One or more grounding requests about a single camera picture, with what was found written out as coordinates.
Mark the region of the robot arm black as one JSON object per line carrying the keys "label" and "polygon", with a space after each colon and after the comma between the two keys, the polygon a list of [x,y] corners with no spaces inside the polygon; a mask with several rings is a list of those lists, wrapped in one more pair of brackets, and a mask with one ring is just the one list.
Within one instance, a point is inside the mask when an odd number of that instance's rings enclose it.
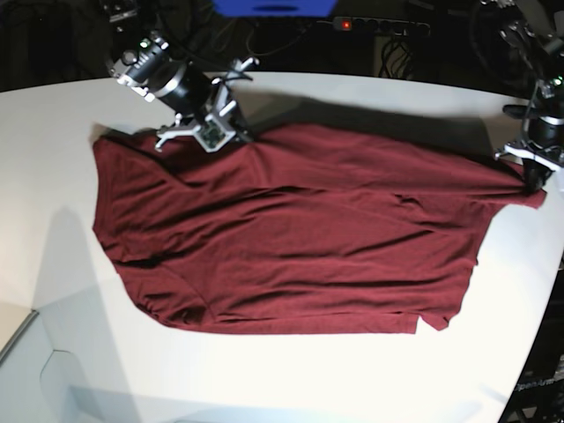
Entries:
{"label": "robot arm black", "polygon": [[520,159],[525,187],[538,191],[563,170],[563,3],[474,1],[468,36],[484,70],[529,97],[502,108],[520,129],[495,157]]}
{"label": "robot arm black", "polygon": [[162,8],[154,1],[103,1],[113,42],[108,73],[147,102],[158,100],[174,112],[174,121],[156,132],[154,148],[178,137],[193,137],[205,152],[218,152],[252,136],[232,84],[249,79],[259,64],[250,56],[207,76],[205,60],[189,51],[169,31]]}

